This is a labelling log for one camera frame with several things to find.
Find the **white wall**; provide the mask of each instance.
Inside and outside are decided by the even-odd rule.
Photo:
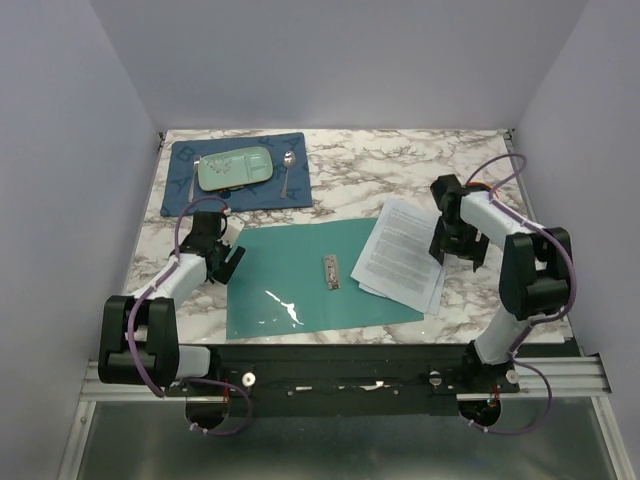
[[[86,0],[0,5],[0,477],[55,478],[157,135]]]
[[[511,127],[585,0],[91,0],[163,128]]]
[[[640,2],[591,0],[518,126],[540,220],[572,235],[571,323],[640,474]]]

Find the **mounting bolt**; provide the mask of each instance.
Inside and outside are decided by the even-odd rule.
[[[515,370],[508,370],[505,374],[505,378],[511,385],[515,385],[520,380],[520,375],[518,375],[518,372],[516,372]]]
[[[256,383],[256,376],[253,372],[247,372],[242,376],[242,384],[245,387],[251,387],[254,383]]]
[[[442,385],[442,377],[440,377],[440,372],[436,372],[435,370],[429,374],[429,383],[434,387],[439,387]]]

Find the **paper stack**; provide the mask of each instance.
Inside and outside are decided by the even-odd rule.
[[[446,269],[429,255],[439,212],[387,200],[351,273],[360,288],[437,314]]]

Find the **spoon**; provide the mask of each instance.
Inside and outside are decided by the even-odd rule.
[[[284,185],[282,186],[282,192],[280,192],[280,198],[287,198],[287,181],[289,180],[289,170],[296,164],[296,154],[289,150],[284,154],[284,166],[287,169],[287,173],[284,176]]]

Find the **metal floor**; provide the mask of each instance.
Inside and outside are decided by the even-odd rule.
[[[503,401],[497,426],[539,415],[542,399]],[[615,479],[589,398],[555,399],[548,423],[501,437],[458,417],[257,419],[234,437],[188,430],[180,402],[98,403],[79,478],[260,480]]]

